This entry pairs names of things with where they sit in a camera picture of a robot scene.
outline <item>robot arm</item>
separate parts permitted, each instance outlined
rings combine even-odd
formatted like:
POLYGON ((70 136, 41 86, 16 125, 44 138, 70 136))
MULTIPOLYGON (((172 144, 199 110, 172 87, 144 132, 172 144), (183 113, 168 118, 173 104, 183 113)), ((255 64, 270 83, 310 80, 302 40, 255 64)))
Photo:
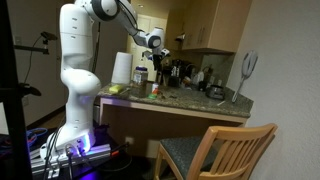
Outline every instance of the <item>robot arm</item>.
MULTIPOLYGON (((66 104, 66 123, 59 129, 59 137, 54 143, 55 153, 63 154, 68 144, 88 152, 95 143, 92 111, 101 83, 95 74, 89 71, 93 56, 92 25, 93 20, 113 19, 125 27, 138 45, 151 48, 157 61, 168 54, 163 48, 163 30, 155 28, 151 33, 139 30, 136 27, 136 13, 126 0, 76 0, 74 4, 62 6, 60 76, 68 87, 69 95, 66 104)), ((47 147, 50 146, 52 137, 51 135, 48 138, 47 147)), ((40 150, 43 159, 48 155, 47 147, 44 145, 40 150)))
POLYGON ((100 22, 116 19, 137 45, 152 49, 153 55, 162 58, 169 54, 169 51, 163 46, 163 29, 154 28, 150 33, 138 29, 137 14, 127 0, 93 0, 92 3, 90 3, 91 0, 80 1, 92 19, 100 22))

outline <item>countertop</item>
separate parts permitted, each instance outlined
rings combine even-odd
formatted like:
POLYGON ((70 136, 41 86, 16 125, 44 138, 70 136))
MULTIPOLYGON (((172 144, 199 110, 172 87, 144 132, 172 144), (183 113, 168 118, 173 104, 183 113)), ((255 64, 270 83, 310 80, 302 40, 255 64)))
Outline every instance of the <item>countertop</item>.
POLYGON ((244 118, 250 117, 250 110, 253 105, 252 100, 240 94, 237 97, 237 101, 235 103, 232 103, 231 99, 234 91, 227 87, 224 87, 224 100, 208 98, 205 95, 205 92, 201 91, 167 86, 159 86, 159 93, 157 98, 150 99, 148 98, 148 94, 151 93, 151 83, 148 83, 146 88, 140 93, 137 92, 136 89, 127 87, 119 94, 112 95, 109 92, 110 87, 111 84, 103 87, 98 93, 98 96, 100 96, 101 98, 122 99, 131 102, 139 102, 244 118))

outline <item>cabinet handle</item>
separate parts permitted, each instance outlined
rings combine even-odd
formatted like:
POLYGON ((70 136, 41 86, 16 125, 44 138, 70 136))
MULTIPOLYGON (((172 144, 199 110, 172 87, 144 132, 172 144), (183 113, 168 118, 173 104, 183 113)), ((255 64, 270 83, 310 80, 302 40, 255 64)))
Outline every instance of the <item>cabinet handle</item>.
POLYGON ((200 28, 200 31, 198 33, 197 44, 200 44, 201 32, 202 32, 202 27, 200 28))
POLYGON ((189 35, 189 38, 188 38, 188 40, 187 40, 187 45, 188 45, 188 46, 190 45, 191 39, 192 39, 192 34, 189 35))
POLYGON ((201 31, 201 36, 200 36, 200 44, 202 43, 202 40, 203 40, 203 34, 204 34, 204 31, 206 30, 206 28, 202 28, 202 31, 201 31))

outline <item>black stand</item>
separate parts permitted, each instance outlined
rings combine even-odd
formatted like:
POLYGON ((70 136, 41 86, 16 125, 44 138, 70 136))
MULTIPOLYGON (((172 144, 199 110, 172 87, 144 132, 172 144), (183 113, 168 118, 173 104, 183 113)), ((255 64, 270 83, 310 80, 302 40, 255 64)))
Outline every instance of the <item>black stand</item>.
POLYGON ((18 173, 12 179, 32 179, 29 148, 27 145, 21 90, 19 89, 16 59, 7 1, 0 1, 0 102, 3 102, 12 151, 14 169, 18 173))

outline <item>chair seat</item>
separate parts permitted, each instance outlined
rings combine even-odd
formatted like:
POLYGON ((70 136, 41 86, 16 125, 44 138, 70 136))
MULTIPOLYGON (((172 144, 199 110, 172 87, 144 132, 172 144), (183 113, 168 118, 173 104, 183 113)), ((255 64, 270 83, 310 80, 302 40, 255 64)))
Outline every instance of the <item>chair seat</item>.
MULTIPOLYGON (((200 145, 202 137, 168 138, 160 140, 183 179, 186 179, 193 157, 200 145)), ((211 148, 201 170, 209 171, 217 156, 217 151, 211 148)))

